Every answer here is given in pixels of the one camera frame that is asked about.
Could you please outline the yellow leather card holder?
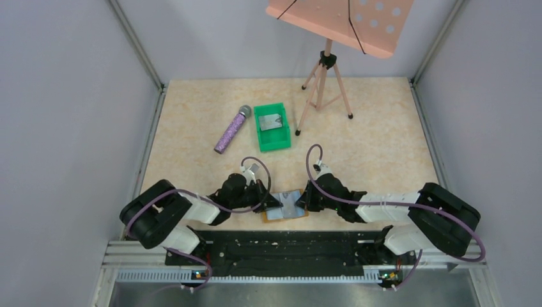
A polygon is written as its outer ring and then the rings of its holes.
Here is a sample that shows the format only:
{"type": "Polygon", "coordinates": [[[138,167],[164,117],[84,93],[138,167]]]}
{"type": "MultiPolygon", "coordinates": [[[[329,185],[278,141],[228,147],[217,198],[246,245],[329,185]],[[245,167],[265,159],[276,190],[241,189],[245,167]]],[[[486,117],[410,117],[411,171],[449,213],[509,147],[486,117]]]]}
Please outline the yellow leather card holder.
{"type": "Polygon", "coordinates": [[[263,212],[264,223],[274,223],[307,217],[309,212],[302,207],[296,206],[296,201],[300,199],[303,190],[272,193],[272,196],[280,203],[278,207],[265,209],[263,212]]]}

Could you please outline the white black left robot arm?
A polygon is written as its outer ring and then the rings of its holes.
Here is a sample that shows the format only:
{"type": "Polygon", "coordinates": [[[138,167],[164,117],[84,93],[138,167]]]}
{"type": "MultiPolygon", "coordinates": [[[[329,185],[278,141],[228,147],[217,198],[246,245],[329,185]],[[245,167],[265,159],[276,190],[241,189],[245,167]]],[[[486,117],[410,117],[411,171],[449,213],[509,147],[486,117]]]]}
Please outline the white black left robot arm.
{"type": "Polygon", "coordinates": [[[217,226],[229,219],[234,210],[260,213],[281,206],[261,180],[239,173],[230,174],[221,188],[204,198],[180,192],[170,181],[162,179],[125,205],[120,221],[127,227],[127,234],[146,249],[163,247],[203,257],[206,241],[185,222],[217,226]]]}

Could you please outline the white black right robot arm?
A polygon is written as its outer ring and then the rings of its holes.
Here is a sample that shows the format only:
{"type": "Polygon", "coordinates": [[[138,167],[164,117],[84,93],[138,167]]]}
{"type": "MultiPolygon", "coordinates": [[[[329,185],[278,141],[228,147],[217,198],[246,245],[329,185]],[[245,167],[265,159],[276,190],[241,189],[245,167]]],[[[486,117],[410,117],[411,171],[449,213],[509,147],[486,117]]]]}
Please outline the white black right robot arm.
{"type": "Polygon", "coordinates": [[[413,193],[378,195],[351,191],[326,173],[309,180],[295,204],[310,212],[335,210],[349,223],[383,222],[373,246],[392,255],[436,248],[467,262],[467,249],[475,241],[481,250],[476,260],[485,257],[485,247],[476,234],[480,213],[433,182],[413,193]]]}

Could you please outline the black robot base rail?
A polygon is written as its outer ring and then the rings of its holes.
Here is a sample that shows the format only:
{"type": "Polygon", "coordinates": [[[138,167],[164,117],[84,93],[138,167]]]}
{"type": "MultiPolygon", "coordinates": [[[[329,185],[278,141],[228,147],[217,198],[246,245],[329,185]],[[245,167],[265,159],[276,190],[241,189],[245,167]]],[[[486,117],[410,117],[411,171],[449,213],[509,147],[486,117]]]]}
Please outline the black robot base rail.
{"type": "Polygon", "coordinates": [[[375,244],[376,232],[202,231],[195,259],[135,240],[108,244],[102,266],[119,282],[178,283],[362,283],[390,290],[411,269],[454,272],[484,267],[471,242],[465,261],[436,248],[396,256],[375,244]]]}

